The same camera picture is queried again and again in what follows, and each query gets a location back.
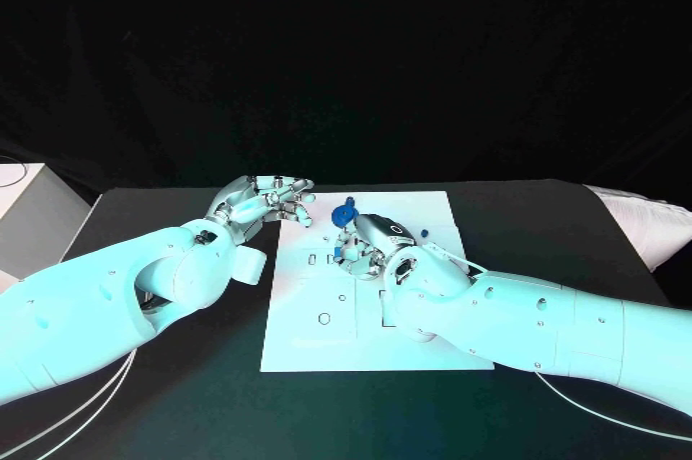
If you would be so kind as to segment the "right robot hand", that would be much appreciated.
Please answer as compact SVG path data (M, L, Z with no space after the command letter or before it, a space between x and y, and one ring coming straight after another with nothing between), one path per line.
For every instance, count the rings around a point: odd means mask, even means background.
M335 242L333 260L358 280L375 280L398 251L415 246L408 229L378 214L359 214L343 226Z

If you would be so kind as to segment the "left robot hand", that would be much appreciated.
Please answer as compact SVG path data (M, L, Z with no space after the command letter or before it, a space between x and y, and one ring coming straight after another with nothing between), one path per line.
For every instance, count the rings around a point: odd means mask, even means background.
M313 219L304 207L316 200L310 179L242 175L218 192L205 219L228 231L234 244L245 244L267 222L293 221L306 228Z

